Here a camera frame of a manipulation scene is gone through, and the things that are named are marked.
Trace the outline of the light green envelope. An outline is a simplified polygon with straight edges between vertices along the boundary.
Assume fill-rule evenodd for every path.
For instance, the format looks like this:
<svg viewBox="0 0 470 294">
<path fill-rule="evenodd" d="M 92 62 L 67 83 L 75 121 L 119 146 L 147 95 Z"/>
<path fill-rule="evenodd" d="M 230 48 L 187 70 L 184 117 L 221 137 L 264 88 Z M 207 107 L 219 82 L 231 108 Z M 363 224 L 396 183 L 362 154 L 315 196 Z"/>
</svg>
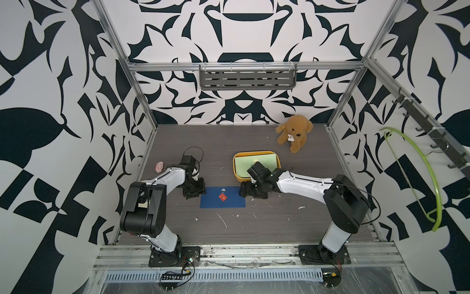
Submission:
<svg viewBox="0 0 470 294">
<path fill-rule="evenodd" d="M 236 175 L 240 178 L 249 178 L 248 169 L 256 162 L 259 162 L 270 171 L 274 171 L 278 167 L 275 154 L 242 155 L 235 157 Z"/>
</svg>

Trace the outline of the dark blue envelope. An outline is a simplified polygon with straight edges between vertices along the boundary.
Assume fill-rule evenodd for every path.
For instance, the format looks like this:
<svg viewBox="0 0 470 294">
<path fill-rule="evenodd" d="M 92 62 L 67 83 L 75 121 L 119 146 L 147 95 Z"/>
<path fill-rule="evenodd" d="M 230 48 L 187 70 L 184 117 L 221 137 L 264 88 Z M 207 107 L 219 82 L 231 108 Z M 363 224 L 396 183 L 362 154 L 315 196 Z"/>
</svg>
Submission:
<svg viewBox="0 0 470 294">
<path fill-rule="evenodd" d="M 246 199 L 239 195 L 239 191 L 240 186 L 207 187 L 200 198 L 200 208 L 245 208 Z"/>
</svg>

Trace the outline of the yellow plastic storage box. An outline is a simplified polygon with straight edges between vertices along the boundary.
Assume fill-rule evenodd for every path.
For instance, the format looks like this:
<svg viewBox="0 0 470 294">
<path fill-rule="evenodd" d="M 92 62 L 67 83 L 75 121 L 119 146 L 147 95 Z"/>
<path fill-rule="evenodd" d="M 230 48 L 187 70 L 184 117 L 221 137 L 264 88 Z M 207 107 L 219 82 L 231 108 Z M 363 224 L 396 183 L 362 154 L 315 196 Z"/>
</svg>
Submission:
<svg viewBox="0 0 470 294">
<path fill-rule="evenodd" d="M 261 163 L 271 172 L 281 168 L 280 159 L 273 151 L 245 151 L 237 153 L 233 157 L 233 173 L 240 183 L 250 181 L 248 169 L 256 162 Z"/>
</svg>

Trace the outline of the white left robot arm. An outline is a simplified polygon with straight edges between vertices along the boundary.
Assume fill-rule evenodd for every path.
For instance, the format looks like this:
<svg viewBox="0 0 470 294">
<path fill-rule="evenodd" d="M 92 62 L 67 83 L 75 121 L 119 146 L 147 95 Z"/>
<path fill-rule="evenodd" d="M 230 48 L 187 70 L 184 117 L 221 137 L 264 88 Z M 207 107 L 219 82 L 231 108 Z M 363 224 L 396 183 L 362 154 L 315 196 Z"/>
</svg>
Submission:
<svg viewBox="0 0 470 294">
<path fill-rule="evenodd" d="M 183 155 L 179 164 L 162 175 L 130 185 L 120 219 L 120 229 L 144 239 L 154 252 L 182 257 L 181 238 L 166 225 L 167 196 L 177 187 L 185 199 L 206 194 L 204 179 L 199 176 L 200 161 Z"/>
</svg>

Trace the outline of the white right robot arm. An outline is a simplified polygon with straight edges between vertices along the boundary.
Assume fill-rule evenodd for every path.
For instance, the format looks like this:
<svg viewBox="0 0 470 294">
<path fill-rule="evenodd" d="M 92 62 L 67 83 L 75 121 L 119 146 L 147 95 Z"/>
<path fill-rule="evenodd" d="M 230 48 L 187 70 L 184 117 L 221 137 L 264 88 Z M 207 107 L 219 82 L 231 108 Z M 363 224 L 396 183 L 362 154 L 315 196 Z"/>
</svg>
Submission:
<svg viewBox="0 0 470 294">
<path fill-rule="evenodd" d="M 243 198 L 268 198 L 271 192 L 296 194 L 326 205 L 332 222 L 318 249 L 332 256 L 340 252 L 351 235 L 356 234 L 370 208 L 366 196 L 345 175 L 314 178 L 285 169 L 268 170 L 260 162 L 247 170 L 250 181 L 241 183 Z"/>
</svg>

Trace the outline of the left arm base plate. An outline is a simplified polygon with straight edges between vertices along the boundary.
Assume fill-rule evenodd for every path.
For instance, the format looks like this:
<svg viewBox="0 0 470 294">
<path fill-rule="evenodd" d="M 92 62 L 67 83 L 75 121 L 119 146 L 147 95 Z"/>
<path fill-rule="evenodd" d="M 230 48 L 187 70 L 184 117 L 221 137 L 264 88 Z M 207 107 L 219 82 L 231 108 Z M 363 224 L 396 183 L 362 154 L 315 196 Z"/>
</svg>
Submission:
<svg viewBox="0 0 470 294">
<path fill-rule="evenodd" d="M 201 247 L 199 246 L 177 247 L 173 252 L 159 251 L 152 247 L 148 266 L 150 268 L 181 267 L 189 261 L 199 262 L 200 254 Z"/>
</svg>

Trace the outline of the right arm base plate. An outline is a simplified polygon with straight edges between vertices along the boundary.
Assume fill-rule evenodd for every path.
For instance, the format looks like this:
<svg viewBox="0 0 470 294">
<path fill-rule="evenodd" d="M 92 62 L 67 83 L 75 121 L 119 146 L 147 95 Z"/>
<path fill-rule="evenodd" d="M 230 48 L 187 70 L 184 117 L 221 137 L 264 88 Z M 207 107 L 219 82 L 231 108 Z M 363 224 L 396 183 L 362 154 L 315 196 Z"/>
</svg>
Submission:
<svg viewBox="0 0 470 294">
<path fill-rule="evenodd" d="M 343 245 L 336 253 L 328 250 L 323 244 L 299 245 L 299 258 L 303 265 L 349 265 L 351 258 L 347 247 Z"/>
</svg>

